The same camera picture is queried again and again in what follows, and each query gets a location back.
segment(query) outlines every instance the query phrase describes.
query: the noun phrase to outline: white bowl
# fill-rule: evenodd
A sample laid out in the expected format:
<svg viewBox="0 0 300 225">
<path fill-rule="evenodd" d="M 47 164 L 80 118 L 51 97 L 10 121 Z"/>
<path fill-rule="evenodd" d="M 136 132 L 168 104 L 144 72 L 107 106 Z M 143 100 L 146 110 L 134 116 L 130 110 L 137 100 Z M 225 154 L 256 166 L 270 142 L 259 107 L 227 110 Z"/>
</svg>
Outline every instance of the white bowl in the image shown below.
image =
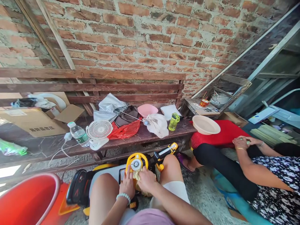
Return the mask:
<svg viewBox="0 0 300 225">
<path fill-rule="evenodd" d="M 192 120 L 193 126 L 201 134 L 211 135 L 220 133 L 221 131 L 219 124 L 206 116 L 196 115 Z"/>
</svg>

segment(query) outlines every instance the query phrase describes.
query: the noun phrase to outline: floral dress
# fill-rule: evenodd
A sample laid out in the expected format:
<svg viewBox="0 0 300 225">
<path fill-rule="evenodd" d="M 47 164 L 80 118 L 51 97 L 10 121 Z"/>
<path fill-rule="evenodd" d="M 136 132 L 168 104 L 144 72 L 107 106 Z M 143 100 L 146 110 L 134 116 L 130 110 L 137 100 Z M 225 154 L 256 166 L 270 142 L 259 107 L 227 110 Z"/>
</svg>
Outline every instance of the floral dress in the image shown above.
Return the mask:
<svg viewBox="0 0 300 225">
<path fill-rule="evenodd" d="M 260 156 L 252 161 L 264 165 L 294 191 L 259 186 L 249 204 L 274 225 L 300 224 L 300 157 Z"/>
</svg>

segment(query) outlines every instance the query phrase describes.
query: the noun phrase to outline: person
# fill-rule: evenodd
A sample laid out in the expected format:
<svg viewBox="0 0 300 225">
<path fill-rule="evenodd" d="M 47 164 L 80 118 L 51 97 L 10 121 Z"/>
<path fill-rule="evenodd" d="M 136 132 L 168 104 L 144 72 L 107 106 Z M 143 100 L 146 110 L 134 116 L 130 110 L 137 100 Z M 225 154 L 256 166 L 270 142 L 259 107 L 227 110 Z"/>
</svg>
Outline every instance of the person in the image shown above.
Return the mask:
<svg viewBox="0 0 300 225">
<path fill-rule="evenodd" d="M 211 224 L 190 205 L 177 158 L 167 155 L 163 165 L 159 183 L 154 173 L 146 167 L 139 173 L 138 185 L 144 192 L 151 193 L 153 198 L 150 208 L 138 213 L 127 208 L 128 198 L 132 199 L 135 195 L 130 168 L 120 186 L 110 174 L 100 175 L 90 196 L 89 225 Z"/>
<path fill-rule="evenodd" d="M 239 163 L 209 144 L 194 149 L 192 158 L 178 153 L 189 171 L 217 169 L 259 214 L 273 224 L 300 224 L 300 146 L 240 136 L 233 140 Z"/>
</svg>

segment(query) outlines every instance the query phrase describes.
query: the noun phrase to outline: sandal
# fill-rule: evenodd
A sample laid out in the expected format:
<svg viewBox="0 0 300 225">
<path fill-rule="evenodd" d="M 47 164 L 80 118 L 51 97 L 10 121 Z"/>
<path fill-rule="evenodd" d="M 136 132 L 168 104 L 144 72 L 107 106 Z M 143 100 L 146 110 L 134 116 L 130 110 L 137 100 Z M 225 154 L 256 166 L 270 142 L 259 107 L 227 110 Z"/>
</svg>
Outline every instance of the sandal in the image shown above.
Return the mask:
<svg viewBox="0 0 300 225">
<path fill-rule="evenodd" d="M 184 159 L 187 159 L 187 160 L 191 159 L 187 154 L 182 153 L 182 152 L 178 152 L 178 153 L 177 153 L 177 159 L 178 159 L 178 161 L 181 163 L 181 165 L 182 165 L 184 168 L 187 169 L 187 171 L 189 171 L 190 173 L 193 173 L 193 172 L 194 172 L 194 171 L 190 170 L 188 167 L 186 167 L 186 166 L 183 164 L 183 160 L 184 160 Z"/>
</svg>

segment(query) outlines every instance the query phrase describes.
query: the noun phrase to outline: bracelet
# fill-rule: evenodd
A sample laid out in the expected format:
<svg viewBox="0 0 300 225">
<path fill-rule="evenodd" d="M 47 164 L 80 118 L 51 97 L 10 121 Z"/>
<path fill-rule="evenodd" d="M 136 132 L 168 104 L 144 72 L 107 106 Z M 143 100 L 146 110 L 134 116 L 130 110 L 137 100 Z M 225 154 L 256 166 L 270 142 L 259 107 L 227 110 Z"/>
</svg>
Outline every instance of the bracelet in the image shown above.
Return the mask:
<svg viewBox="0 0 300 225">
<path fill-rule="evenodd" d="M 127 198 L 128 205 L 130 204 L 131 200 L 130 200 L 130 197 L 128 196 L 128 194 L 125 194 L 125 193 L 118 194 L 116 197 L 116 200 L 118 200 L 118 197 L 120 197 L 120 196 Z"/>
</svg>

